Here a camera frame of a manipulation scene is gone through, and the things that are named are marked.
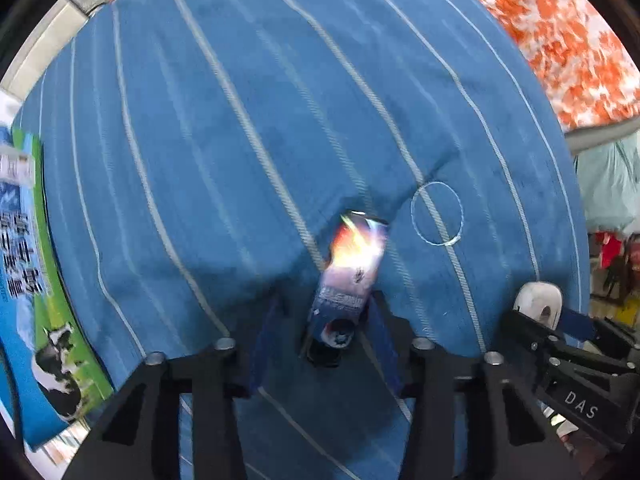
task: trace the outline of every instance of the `white ring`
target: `white ring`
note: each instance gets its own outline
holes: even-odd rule
[[[429,240],[427,240],[427,238],[425,238],[422,233],[420,232],[420,229],[418,229],[418,225],[415,222],[415,199],[418,197],[418,195],[420,194],[420,191],[425,189],[427,186],[430,186],[431,184],[440,184],[441,186],[446,187],[447,189],[449,189],[450,192],[453,193],[453,195],[456,197],[456,200],[458,200],[458,205],[460,206],[460,229],[458,230],[458,234],[456,234],[452,239],[447,240],[446,242],[443,242],[441,244],[435,244],[434,242],[431,242]],[[462,228],[465,225],[465,212],[462,209],[462,202],[460,201],[460,197],[458,196],[458,194],[453,191],[453,189],[451,188],[451,186],[449,186],[449,184],[445,184],[444,182],[441,182],[439,180],[434,180],[433,182],[427,182],[426,184],[422,184],[414,193],[414,197],[411,199],[411,223],[414,225],[414,230],[415,232],[418,234],[418,236],[422,239],[423,242],[432,245],[434,247],[447,247],[447,246],[452,246],[453,244],[455,244],[456,242],[460,241],[460,238],[462,238]]]

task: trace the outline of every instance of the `white rounded object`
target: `white rounded object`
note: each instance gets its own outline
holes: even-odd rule
[[[513,309],[555,330],[562,310],[562,292],[553,283],[525,283],[516,296]]]

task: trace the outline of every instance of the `black cable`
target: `black cable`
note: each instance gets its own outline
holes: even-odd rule
[[[24,451],[24,439],[22,437],[22,409],[20,406],[20,394],[18,393],[18,384],[15,382],[14,370],[4,350],[4,345],[0,339],[0,363],[4,368],[7,383],[9,384],[9,393],[11,395],[11,407],[14,412],[14,435],[15,441],[22,451]]]

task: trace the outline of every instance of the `cow illustration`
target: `cow illustration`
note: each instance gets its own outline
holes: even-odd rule
[[[58,416],[69,422],[78,417],[84,406],[82,393],[93,382],[88,381],[81,388],[72,375],[84,365],[82,361],[69,363],[69,352],[74,347],[70,341],[73,327],[65,323],[58,328],[44,331],[47,334],[47,343],[33,355],[31,371],[40,390]]]

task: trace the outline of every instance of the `blue bedsheet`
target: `blue bedsheet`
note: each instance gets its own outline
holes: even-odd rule
[[[117,0],[17,123],[42,137],[62,273],[116,386],[144,352],[233,330],[276,280],[304,317],[346,208],[390,222],[378,286],[450,351],[489,348],[528,281],[588,307],[560,127],[476,0]],[[463,218],[452,246],[414,229],[432,181],[462,214],[429,186],[415,224],[441,242]],[[238,402],[250,478],[396,478],[407,408],[359,344],[335,370],[297,360],[293,326],[264,389]],[[181,451],[188,478],[186,436]]]

